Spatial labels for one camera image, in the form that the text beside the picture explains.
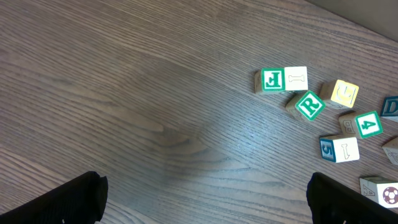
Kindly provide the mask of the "green number four block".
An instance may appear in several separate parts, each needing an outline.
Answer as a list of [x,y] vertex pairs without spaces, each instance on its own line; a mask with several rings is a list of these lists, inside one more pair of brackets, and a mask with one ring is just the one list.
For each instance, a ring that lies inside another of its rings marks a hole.
[[340,116],[338,121],[345,136],[365,139],[383,133],[381,120],[376,111],[349,113]]

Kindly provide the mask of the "white wooden block top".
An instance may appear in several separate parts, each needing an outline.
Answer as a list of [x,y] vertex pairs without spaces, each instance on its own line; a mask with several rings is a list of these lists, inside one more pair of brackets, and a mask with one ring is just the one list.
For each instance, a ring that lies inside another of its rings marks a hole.
[[398,96],[387,96],[384,98],[380,117],[398,122]]

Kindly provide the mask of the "yellow top wooden block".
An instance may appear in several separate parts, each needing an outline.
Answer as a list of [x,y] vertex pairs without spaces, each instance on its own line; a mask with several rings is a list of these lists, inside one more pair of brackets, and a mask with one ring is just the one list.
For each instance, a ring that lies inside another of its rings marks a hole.
[[359,86],[343,80],[324,83],[319,97],[330,108],[341,110],[354,106]]

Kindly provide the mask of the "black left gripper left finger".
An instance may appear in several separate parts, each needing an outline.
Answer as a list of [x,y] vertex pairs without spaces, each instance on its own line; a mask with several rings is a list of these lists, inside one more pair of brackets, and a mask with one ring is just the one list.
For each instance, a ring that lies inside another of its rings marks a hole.
[[1,215],[1,224],[94,224],[101,221],[108,198],[108,179],[94,171]]

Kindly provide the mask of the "green letter block far left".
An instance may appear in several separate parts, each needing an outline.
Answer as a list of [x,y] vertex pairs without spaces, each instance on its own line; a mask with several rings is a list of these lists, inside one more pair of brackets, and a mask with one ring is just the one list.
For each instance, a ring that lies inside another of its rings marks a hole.
[[284,68],[261,68],[254,75],[254,92],[258,95],[277,94],[285,91]]

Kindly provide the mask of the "white block blue side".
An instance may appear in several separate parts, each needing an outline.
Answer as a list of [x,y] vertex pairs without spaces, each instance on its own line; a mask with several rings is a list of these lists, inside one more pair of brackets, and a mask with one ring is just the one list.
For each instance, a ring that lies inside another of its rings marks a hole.
[[344,135],[326,136],[319,139],[321,157],[324,160],[340,163],[360,159],[356,137]]

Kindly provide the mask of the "blue P wooden block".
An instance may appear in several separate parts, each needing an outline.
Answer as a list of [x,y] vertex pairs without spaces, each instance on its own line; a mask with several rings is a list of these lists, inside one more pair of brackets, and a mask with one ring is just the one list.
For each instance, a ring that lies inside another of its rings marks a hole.
[[398,165],[398,138],[394,138],[385,143],[382,148],[391,163]]

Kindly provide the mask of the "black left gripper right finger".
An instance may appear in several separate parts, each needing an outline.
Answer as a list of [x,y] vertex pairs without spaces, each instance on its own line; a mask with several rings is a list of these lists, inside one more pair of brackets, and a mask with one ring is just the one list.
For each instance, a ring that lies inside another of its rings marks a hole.
[[397,214],[321,172],[307,185],[313,224],[397,224]]

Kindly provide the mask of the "green R wooden block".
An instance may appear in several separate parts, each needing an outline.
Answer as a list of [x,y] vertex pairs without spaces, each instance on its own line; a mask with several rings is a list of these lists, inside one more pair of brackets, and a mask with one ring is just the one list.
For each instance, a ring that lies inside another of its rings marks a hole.
[[285,109],[298,120],[313,121],[326,107],[326,104],[313,91],[307,90],[296,94]]

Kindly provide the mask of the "white block brown animal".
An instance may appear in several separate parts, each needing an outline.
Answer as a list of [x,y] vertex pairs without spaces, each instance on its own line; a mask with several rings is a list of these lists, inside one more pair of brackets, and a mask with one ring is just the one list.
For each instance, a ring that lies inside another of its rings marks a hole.
[[397,181],[385,177],[359,179],[361,194],[385,208],[397,208]]

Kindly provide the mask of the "plain wooden block number two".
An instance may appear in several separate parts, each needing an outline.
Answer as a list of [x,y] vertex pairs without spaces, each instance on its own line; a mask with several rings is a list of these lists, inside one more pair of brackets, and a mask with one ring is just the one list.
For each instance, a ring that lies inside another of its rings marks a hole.
[[308,90],[307,67],[285,67],[285,90]]

